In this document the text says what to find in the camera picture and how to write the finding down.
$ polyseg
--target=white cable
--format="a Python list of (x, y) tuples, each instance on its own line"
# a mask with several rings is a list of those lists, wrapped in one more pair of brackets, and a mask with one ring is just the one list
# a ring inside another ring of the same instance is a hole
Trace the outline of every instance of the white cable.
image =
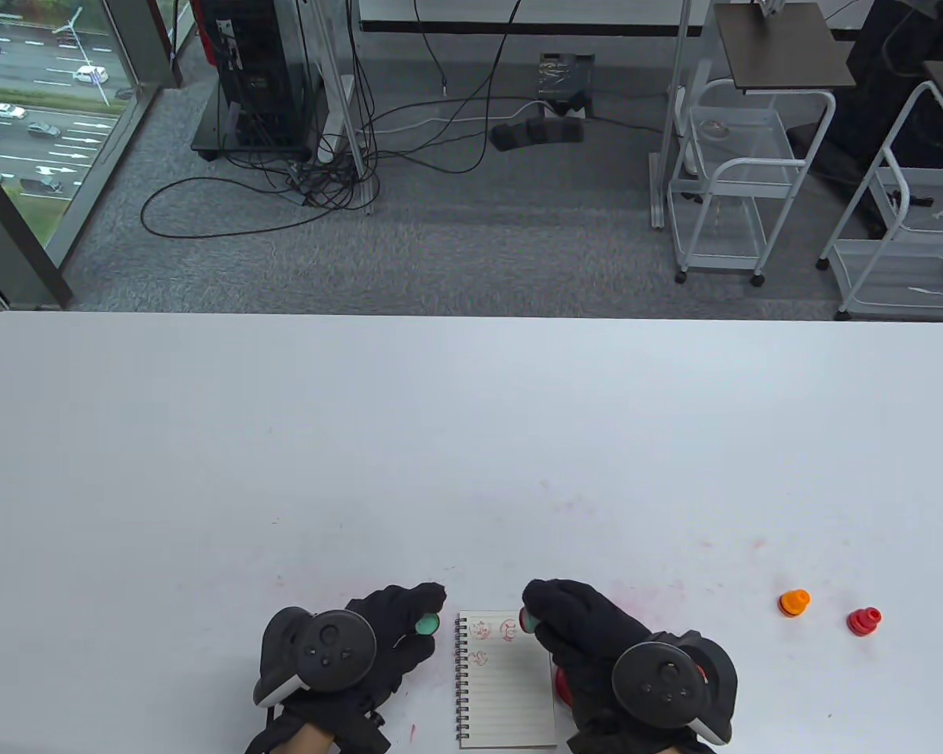
[[(535, 100), (531, 103), (525, 104), (524, 107), (520, 108), (517, 112), (514, 112), (514, 115), (490, 115), (490, 121), (512, 121), (512, 119), (517, 118), (521, 112), (526, 111), (527, 108), (532, 107), (534, 104), (543, 104), (547, 105), (546, 101)], [(386, 129), (386, 130), (375, 130), (375, 134), (378, 136), (385, 136), (387, 134), (400, 134), (403, 130), (418, 129), (422, 126), (427, 126), (429, 123), (476, 123), (478, 121), (485, 121), (486, 117), (484, 115), (478, 115), (476, 118), (458, 118), (451, 121), (450, 118), (427, 118), (425, 121), (419, 121), (418, 123), (412, 123), (411, 126), (400, 126), (397, 129)]]

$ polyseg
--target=hand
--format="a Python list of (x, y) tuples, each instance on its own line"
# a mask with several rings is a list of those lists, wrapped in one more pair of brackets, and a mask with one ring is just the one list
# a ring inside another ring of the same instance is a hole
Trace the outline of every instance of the hand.
[(611, 672), (630, 647), (651, 636), (593, 586), (578, 581), (534, 580), (524, 606), (540, 621), (535, 636), (565, 671), (580, 733), (569, 740), (574, 754), (657, 754), (675, 746), (686, 753), (711, 752), (690, 728), (644, 725), (618, 703)]
[(439, 613), (446, 593), (439, 584), (405, 589), (389, 586), (364, 599), (350, 600), (346, 610), (364, 617), (377, 639), (370, 672), (356, 686), (332, 694), (297, 690), (284, 700), (284, 711), (248, 745), (245, 754), (267, 754), (285, 743), (306, 723), (335, 736), (345, 754), (383, 754), (391, 746), (378, 728), (383, 720), (374, 710), (401, 686), (407, 672), (433, 654), (432, 636), (415, 633), (426, 613)]

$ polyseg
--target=wrist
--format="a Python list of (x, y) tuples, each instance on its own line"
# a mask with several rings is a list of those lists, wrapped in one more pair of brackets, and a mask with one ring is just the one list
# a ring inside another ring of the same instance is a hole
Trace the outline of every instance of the wrist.
[(291, 740), (277, 746), (273, 754), (327, 754), (334, 740), (335, 736), (314, 723), (305, 723)]

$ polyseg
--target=floor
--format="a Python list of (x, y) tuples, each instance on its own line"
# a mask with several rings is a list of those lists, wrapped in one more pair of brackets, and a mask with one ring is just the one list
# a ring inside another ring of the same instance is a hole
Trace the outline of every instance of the floor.
[[(440, 97), (431, 64), (375, 60), (367, 68), (378, 112)], [(476, 64), (447, 68), (451, 100), (467, 96), (486, 72)], [(182, 69), (184, 89), (160, 94), (68, 263), (74, 309), (826, 320), (837, 308), (833, 276), (813, 266), (841, 212), (823, 186), (812, 179), (803, 189), (764, 287), (751, 287), (743, 273), (698, 272), (677, 286), (670, 237), (651, 229), (648, 209), (647, 154), (659, 136), (609, 123), (588, 123), (582, 144), (504, 154), (489, 147), (468, 175), (384, 160), (370, 215), (339, 212), (299, 229), (223, 240), (151, 236), (138, 219), (141, 205), (174, 180), (217, 176), (267, 188), (255, 173), (192, 154), (215, 73), (198, 43), (185, 48)], [(493, 94), (531, 97), (536, 76), (530, 65), (501, 66)], [(595, 111), (659, 126), (663, 80), (663, 71), (598, 68)], [(495, 101), (492, 112), (510, 115), (521, 104)], [(379, 126), (397, 128), (453, 110), (453, 104), (411, 108)], [(481, 115), (483, 104), (465, 112)], [(449, 134), (474, 130), (481, 123)], [(433, 133), (425, 126), (382, 136), (380, 143), (414, 146)], [(461, 168), (481, 150), (481, 140), (469, 139), (421, 154)], [(313, 214), (233, 185), (193, 182), (163, 194), (147, 222), (194, 234), (260, 229)]]

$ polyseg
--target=computer tower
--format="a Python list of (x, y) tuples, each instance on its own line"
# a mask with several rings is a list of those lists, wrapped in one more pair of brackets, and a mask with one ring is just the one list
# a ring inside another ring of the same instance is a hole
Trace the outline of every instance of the computer tower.
[[(316, 61), (303, 41), (296, 0), (197, 0), (197, 22), (212, 53), (229, 123), (241, 151), (306, 148), (314, 114)], [(220, 152), (224, 144), (218, 145)]]

